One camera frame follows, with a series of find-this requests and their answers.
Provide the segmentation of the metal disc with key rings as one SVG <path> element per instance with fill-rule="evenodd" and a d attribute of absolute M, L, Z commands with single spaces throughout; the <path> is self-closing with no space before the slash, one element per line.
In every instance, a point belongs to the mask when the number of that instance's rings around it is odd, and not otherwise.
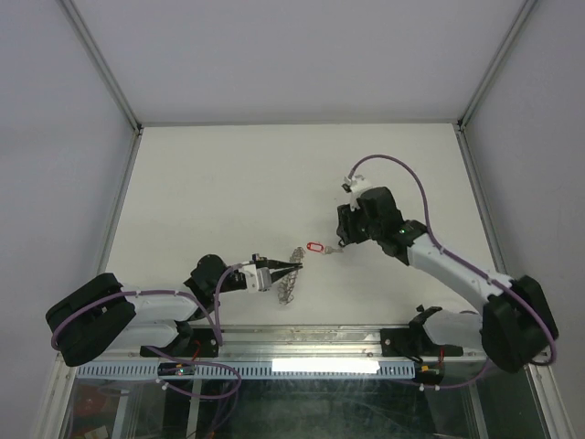
<path fill-rule="evenodd" d="M 305 255 L 303 247 L 297 247 L 292 252 L 290 263 L 301 263 Z M 278 286 L 278 299 L 281 305 L 288 305 L 293 300 L 293 289 L 296 284 L 297 272 L 286 274 Z"/>

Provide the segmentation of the red key tag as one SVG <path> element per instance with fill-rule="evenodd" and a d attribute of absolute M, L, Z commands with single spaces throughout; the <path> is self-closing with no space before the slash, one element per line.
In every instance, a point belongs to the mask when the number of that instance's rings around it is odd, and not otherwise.
<path fill-rule="evenodd" d="M 324 248 L 320 242 L 310 241 L 306 244 L 306 250 L 309 252 L 324 253 Z"/>

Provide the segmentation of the red handled key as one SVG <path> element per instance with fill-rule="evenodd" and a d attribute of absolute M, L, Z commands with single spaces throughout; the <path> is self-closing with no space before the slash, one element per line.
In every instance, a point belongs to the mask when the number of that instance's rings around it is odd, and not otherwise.
<path fill-rule="evenodd" d="M 324 254 L 335 254 L 335 253 L 341 253 L 343 251 L 342 248 L 336 248 L 336 247 L 332 247 L 332 246 L 325 246 L 324 247 Z"/>

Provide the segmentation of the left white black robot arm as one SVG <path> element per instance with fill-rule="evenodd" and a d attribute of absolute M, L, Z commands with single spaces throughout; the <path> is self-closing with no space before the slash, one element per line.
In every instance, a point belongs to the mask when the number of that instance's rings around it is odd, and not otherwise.
<path fill-rule="evenodd" d="M 207 254 L 178 290 L 132 291 L 113 273 L 101 273 L 47 311 L 51 346 L 70 367 L 123 348 L 139 348 L 144 357 L 162 352 L 182 358 L 205 350 L 216 356 L 223 344 L 220 296 L 287 288 L 302 267 L 300 260 L 259 254 L 228 265 Z"/>

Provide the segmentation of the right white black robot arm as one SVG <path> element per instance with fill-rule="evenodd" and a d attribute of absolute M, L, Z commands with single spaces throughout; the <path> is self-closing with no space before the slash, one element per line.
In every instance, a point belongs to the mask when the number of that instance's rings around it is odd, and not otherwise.
<path fill-rule="evenodd" d="M 472 307 L 465 312 L 420 309 L 409 322 L 407 355 L 429 354 L 444 345 L 480 349 L 499 369 L 515 373 L 558 339 L 537 280 L 489 273 L 449 252 L 427 225 L 403 219 L 386 187 L 358 181 L 342 187 L 349 201 L 337 208 L 341 246 L 373 241 L 387 256 L 430 275 Z"/>

